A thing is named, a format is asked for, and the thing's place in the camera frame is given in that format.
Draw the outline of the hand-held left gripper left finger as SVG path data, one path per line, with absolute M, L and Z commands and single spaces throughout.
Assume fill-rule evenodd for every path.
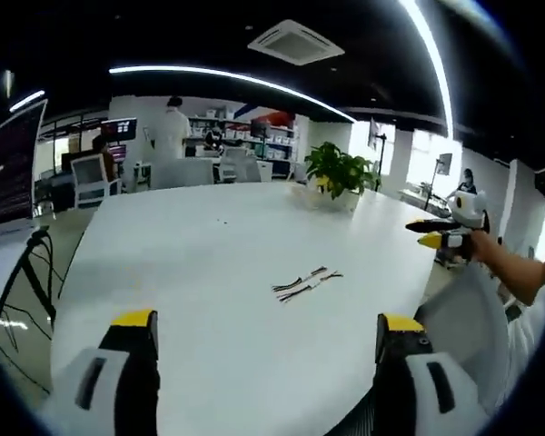
M 126 312 L 54 379 L 40 416 L 53 435 L 155 435 L 158 313 Z

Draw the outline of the person's right hand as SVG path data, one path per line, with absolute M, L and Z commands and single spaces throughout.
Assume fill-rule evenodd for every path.
M 494 262 L 496 254 L 500 251 L 497 241 L 483 230 L 475 230 L 470 233 L 471 259 L 487 265 Z

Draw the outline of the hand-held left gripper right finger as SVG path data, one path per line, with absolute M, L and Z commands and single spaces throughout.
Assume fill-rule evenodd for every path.
M 478 388 L 414 319 L 377 318 L 372 435 L 476 435 L 487 420 Z

